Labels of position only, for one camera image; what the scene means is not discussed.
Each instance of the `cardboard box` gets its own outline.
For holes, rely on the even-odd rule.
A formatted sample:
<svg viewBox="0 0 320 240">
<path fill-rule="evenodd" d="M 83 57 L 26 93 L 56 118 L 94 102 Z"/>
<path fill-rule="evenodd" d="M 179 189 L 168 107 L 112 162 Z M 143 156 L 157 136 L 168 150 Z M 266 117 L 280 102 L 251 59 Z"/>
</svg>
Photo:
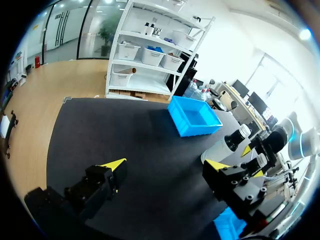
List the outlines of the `cardboard box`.
<svg viewBox="0 0 320 240">
<path fill-rule="evenodd" d="M 119 94 L 126 95 L 126 96 L 131 96 L 131 92 L 130 91 L 126 91 L 126 90 L 120 90 Z"/>
<path fill-rule="evenodd" d="M 119 90 L 110 89 L 110 92 L 111 92 L 111 93 L 114 93 L 114 94 L 119 94 Z"/>
<path fill-rule="evenodd" d="M 134 96 L 139 99 L 146 99 L 146 94 L 141 91 L 135 91 Z"/>
</svg>

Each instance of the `glass door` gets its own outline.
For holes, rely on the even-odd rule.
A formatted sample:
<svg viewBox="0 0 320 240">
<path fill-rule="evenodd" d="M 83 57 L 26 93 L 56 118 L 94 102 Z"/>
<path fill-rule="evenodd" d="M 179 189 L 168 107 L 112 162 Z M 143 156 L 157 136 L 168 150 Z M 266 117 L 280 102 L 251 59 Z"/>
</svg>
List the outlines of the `glass door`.
<svg viewBox="0 0 320 240">
<path fill-rule="evenodd" d="M 90 0 L 62 0 L 53 6 L 44 41 L 44 62 L 77 59 L 78 39 Z"/>
<path fill-rule="evenodd" d="M 85 19 L 79 58 L 109 59 L 112 42 L 126 2 L 93 0 Z"/>
</svg>

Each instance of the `shelving unit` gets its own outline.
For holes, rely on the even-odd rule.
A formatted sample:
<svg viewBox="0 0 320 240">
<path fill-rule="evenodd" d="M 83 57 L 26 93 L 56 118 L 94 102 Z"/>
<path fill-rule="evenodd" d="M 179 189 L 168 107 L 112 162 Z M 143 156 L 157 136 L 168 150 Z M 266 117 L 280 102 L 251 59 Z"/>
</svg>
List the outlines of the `shelving unit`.
<svg viewBox="0 0 320 240">
<path fill-rule="evenodd" d="M 179 30 L 185 33 L 189 33 L 192 29 L 199 29 L 194 37 L 198 34 L 202 34 L 202 36 L 197 41 L 197 45 L 194 48 L 194 51 L 190 51 L 189 49 L 185 49 L 161 38 L 143 35 L 138 32 L 139 29 L 137 29 L 137 26 L 141 26 L 142 28 L 146 22 L 151 23 L 151 20 L 154 19 L 156 19 L 156 27 L 161 26 L 166 30 L 166 32 L 162 34 L 163 36 L 170 35 L 172 33 L 172 30 Z M 121 19 L 114 35 L 109 57 L 108 70 L 106 74 L 105 96 L 108 97 L 109 90 L 127 90 L 167 95 L 170 96 L 169 100 L 171 100 L 188 67 L 190 66 L 192 59 L 195 57 L 202 41 L 211 28 L 214 20 L 215 17 L 212 17 L 209 24 L 206 27 L 203 27 L 194 19 L 192 19 L 192 17 L 184 16 L 179 12 L 168 9 L 159 4 L 144 0 L 129 0 L 122 13 Z M 177 54 L 189 54 L 190 58 L 187 62 L 185 62 L 185 67 L 182 72 L 172 71 L 163 68 L 161 65 L 152 66 L 144 64 L 141 62 L 140 58 L 137 57 L 138 55 L 134 60 L 119 59 L 118 54 L 116 53 L 117 46 L 120 40 L 125 39 L 126 36 L 128 36 L 129 38 L 134 38 L 134 42 L 136 42 L 137 44 L 142 42 L 142 47 L 146 47 L 146 43 L 150 45 L 155 44 L 156 46 L 161 45 L 166 49 L 172 49 L 173 51 L 176 51 Z M 112 75 L 111 73 L 115 66 L 134 67 L 137 68 L 137 73 L 139 72 L 139 74 L 135 73 L 130 78 L 127 86 L 113 86 L 110 85 L 110 80 Z M 146 72 L 146 74 L 144 74 L 144 71 L 154 71 L 154 73 L 150 75 L 150 73 Z M 174 79 L 178 77 L 176 83 L 175 81 L 173 81 L 172 91 L 170 91 L 166 85 L 166 80 L 169 78 L 169 75 L 174 75 Z"/>
<path fill-rule="evenodd" d="M 137 75 L 133 75 L 130 78 L 130 81 L 127 86 L 109 86 L 109 89 L 112 90 L 127 90 L 127 91 L 136 91 L 144 92 L 151 94 L 162 94 L 162 95 L 171 95 L 169 88 L 166 83 L 161 79 L 155 80 L 150 78 L 144 78 Z"/>
<path fill-rule="evenodd" d="M 114 56 L 113 64 L 128 65 L 128 66 L 132 66 L 132 67 L 136 67 L 136 68 L 151 69 L 151 70 L 155 70 L 155 71 L 159 71 L 159 72 L 163 72 L 163 73 L 167 73 L 167 74 L 173 74 L 173 75 L 176 75 L 176 76 L 180 76 L 181 75 L 181 73 L 179 73 L 177 71 L 172 71 L 172 70 L 163 68 L 161 65 L 152 66 L 152 65 L 144 64 L 144 63 L 142 63 L 142 61 L 140 59 L 135 59 L 135 60 L 132 60 L 132 61 L 131 60 L 118 59 L 118 55 L 117 54 Z"/>
<path fill-rule="evenodd" d="M 177 49 L 181 52 L 184 52 L 186 54 L 189 54 L 189 55 L 192 55 L 192 51 L 188 50 L 188 49 L 185 49 L 183 48 L 182 46 L 178 46 L 178 45 L 175 45 L 171 42 L 168 42 L 168 41 L 165 41 L 163 39 L 160 39 L 160 38 L 155 38 L 153 36 L 148 36 L 148 35 L 143 35 L 139 32 L 133 32 L 133 31 L 120 31 L 120 35 L 124 35 L 124 36 L 131 36 L 131 37 L 135 37 L 135 38 L 139 38 L 139 39 L 146 39 L 146 40 L 150 40 L 150 41 L 153 41 L 155 43 L 158 43 L 158 44 L 162 44 L 162 45 L 166 45 L 168 47 L 171 47 L 173 49 Z"/>
</svg>

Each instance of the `blue plastic bin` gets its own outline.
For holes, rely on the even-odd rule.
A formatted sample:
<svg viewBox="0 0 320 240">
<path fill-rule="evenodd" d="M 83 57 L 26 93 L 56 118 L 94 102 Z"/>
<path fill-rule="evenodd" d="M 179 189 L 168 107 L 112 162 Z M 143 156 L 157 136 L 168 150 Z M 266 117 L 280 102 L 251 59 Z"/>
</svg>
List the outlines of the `blue plastic bin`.
<svg viewBox="0 0 320 240">
<path fill-rule="evenodd" d="M 227 207 L 215 220 L 213 220 L 221 240 L 237 240 L 242 230 L 247 225 L 238 219 L 234 212 Z"/>
<path fill-rule="evenodd" d="M 204 101 L 173 96 L 168 110 L 181 137 L 213 134 L 223 126 Z"/>
</svg>

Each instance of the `window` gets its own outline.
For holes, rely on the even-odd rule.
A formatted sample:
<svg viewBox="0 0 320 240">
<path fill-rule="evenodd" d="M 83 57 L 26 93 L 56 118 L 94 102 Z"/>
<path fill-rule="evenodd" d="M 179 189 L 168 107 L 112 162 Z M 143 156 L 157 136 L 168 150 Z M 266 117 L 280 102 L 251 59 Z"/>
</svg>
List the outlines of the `window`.
<svg viewBox="0 0 320 240">
<path fill-rule="evenodd" d="M 294 110 L 295 102 L 302 93 L 298 81 L 266 54 L 246 87 L 250 90 L 249 95 L 252 92 L 258 94 L 279 121 Z"/>
</svg>

